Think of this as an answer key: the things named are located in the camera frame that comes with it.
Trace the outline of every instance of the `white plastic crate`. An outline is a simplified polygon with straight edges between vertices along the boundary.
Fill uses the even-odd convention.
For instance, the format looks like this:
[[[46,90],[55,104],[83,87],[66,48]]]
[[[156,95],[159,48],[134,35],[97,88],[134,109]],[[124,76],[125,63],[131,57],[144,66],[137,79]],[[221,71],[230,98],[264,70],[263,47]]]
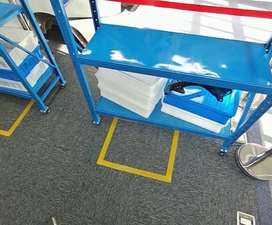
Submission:
[[[110,85],[110,83],[107,82],[100,81],[97,86],[100,88],[101,96],[144,118],[148,118],[159,100],[164,95],[163,88],[162,88],[159,92],[156,93],[154,96],[152,96],[150,99],[146,99],[146,104],[141,104],[140,101],[141,99],[144,99],[143,96],[134,94],[133,97],[128,97],[126,95],[126,92],[114,91],[113,85]]]
[[[167,82],[166,78],[147,79],[146,75],[139,75],[140,78],[135,79],[137,75],[133,74],[130,78],[129,74],[121,71],[101,68],[98,69],[96,76],[101,96],[144,118],[148,118],[164,95],[163,89]]]
[[[32,52],[38,46],[38,39],[34,37],[33,31],[28,30],[17,30],[8,28],[0,28],[0,34],[2,34],[11,41],[16,42],[18,45],[23,47],[28,51]],[[19,48],[13,46],[13,49],[8,50],[9,55],[17,66],[20,65],[28,54],[25,53]],[[10,67],[0,56],[0,68],[10,69]]]
[[[167,78],[148,76],[143,74],[136,74],[124,72],[113,69],[99,68],[95,76],[100,79],[104,79],[109,82],[116,83],[118,87],[125,87],[135,93],[141,93],[150,98],[159,92],[166,82]]]
[[[219,133],[223,127],[226,125],[222,125],[221,123],[217,123],[212,120],[208,120],[202,116],[196,115],[191,112],[187,112],[183,109],[177,108],[175,106],[168,105],[164,103],[162,100],[162,106],[161,107],[161,111],[163,113],[166,113],[171,116],[175,116],[179,118],[181,120],[184,120],[189,123],[192,123],[196,126],[199,126],[202,128],[205,128],[207,130],[211,130],[215,133]]]
[[[39,62],[37,65],[36,65],[28,76],[27,76],[27,80],[32,87],[33,87],[48,68],[48,65],[44,62]],[[11,81],[7,79],[2,79],[2,78],[0,78],[0,87],[27,91],[27,89],[21,82]]]

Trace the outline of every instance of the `shelf upright post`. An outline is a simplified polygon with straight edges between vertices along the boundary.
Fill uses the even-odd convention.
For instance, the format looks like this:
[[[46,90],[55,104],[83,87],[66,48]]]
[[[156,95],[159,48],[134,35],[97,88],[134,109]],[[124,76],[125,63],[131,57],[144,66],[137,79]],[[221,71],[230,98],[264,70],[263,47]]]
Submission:
[[[38,25],[36,19],[35,18],[34,14],[32,12],[31,8],[27,3],[27,0],[19,0],[21,6],[23,8],[25,15],[27,15],[30,21],[32,26],[33,27],[34,31],[37,34],[39,38],[41,45],[44,48],[48,59],[51,64],[55,66],[54,71],[57,76],[60,76],[59,82],[61,86],[64,86],[66,81],[62,76],[61,72],[60,71],[59,67],[57,65],[57,62],[54,60],[52,52],[48,45],[47,41],[45,40],[43,33],[41,31],[40,27]]]
[[[32,96],[32,98],[40,107],[40,111],[45,113],[48,107],[45,105],[42,100],[34,91],[29,82],[27,81],[25,76],[21,74],[21,71],[10,57],[10,55],[2,45],[0,42],[0,55],[16,75],[17,75],[21,83]]]
[[[101,25],[100,12],[97,8],[97,0],[89,0],[91,7],[91,13],[92,14],[93,24],[94,25],[94,30],[97,30]]]
[[[70,29],[70,26],[68,22],[67,13],[65,12],[65,8],[62,2],[62,0],[50,0],[51,4],[56,16],[57,24],[59,24],[59,28],[62,33],[64,42],[67,44],[69,55],[79,79],[81,88],[86,99],[86,102],[92,116],[94,124],[99,124],[101,118],[97,113],[95,112],[95,104],[93,101],[92,95],[91,94],[89,85],[85,77],[85,74],[81,64],[79,62],[78,56],[79,53],[77,51],[77,46],[74,37]]]
[[[270,63],[271,57],[272,57],[272,35],[269,38],[267,42],[264,44],[265,49],[267,49],[267,56],[268,58],[268,63]],[[248,113],[246,110],[247,107],[249,108],[249,106],[252,104],[252,96],[254,96],[254,94],[250,94],[249,102],[247,102],[247,105],[245,106],[245,110],[243,111],[243,114],[246,116]],[[227,152],[227,149],[230,147],[232,144],[236,142],[237,139],[241,137],[243,133],[246,132],[248,129],[249,129],[251,126],[254,125],[255,122],[257,122],[258,119],[260,119],[262,115],[265,114],[267,110],[269,110],[270,107],[272,107],[272,94],[267,95],[264,101],[262,101],[257,109],[255,109],[254,112],[252,112],[250,116],[245,119],[245,116],[242,115],[238,124],[237,128],[232,133],[231,137],[224,141],[223,144],[221,146],[221,154],[224,154]]]

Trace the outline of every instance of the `blue plastic crate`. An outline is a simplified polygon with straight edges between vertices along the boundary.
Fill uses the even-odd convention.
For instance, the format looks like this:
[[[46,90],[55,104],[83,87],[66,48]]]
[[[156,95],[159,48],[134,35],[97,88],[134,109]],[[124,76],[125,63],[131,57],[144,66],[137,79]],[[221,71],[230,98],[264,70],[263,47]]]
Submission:
[[[40,47],[36,47],[33,53],[43,58],[43,54],[41,52]],[[37,58],[35,58],[32,55],[27,56],[20,65],[18,66],[20,70],[21,70],[25,77],[29,75],[36,65],[39,62]],[[0,78],[7,79],[11,81],[20,81],[17,75],[14,74],[13,71],[8,69],[2,69],[0,68]]]
[[[233,90],[219,102],[205,88],[188,86],[184,89],[184,94],[170,91],[164,97],[163,102],[221,124],[227,124],[235,116],[241,94],[239,90]]]

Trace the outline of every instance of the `gray carpet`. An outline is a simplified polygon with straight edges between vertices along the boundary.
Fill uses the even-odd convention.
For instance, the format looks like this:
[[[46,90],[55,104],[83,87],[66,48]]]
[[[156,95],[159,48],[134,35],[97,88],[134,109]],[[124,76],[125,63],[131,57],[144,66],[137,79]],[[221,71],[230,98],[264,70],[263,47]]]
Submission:
[[[50,114],[34,105],[12,136],[0,136],[0,225],[39,225],[48,215],[60,225],[233,225],[237,211],[272,225],[268,182],[242,173],[239,146],[221,157],[220,140],[180,133],[171,183],[97,165],[112,118],[93,125],[70,61],[50,44],[68,83],[46,100]],[[97,101],[95,69],[85,69]],[[28,101],[0,94],[2,102],[0,128]],[[172,135],[120,120],[106,160],[164,174]]]

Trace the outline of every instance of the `blue crate lid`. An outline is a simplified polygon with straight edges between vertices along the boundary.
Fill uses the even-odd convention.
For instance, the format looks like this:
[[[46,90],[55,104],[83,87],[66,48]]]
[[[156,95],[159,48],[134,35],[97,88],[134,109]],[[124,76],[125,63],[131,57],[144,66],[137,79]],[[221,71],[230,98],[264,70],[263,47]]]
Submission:
[[[184,89],[184,94],[170,91],[164,97],[163,102],[202,116],[212,111],[231,118],[236,113],[241,94],[239,90],[233,90],[231,94],[224,96],[222,102],[219,102],[202,87],[187,86]]]

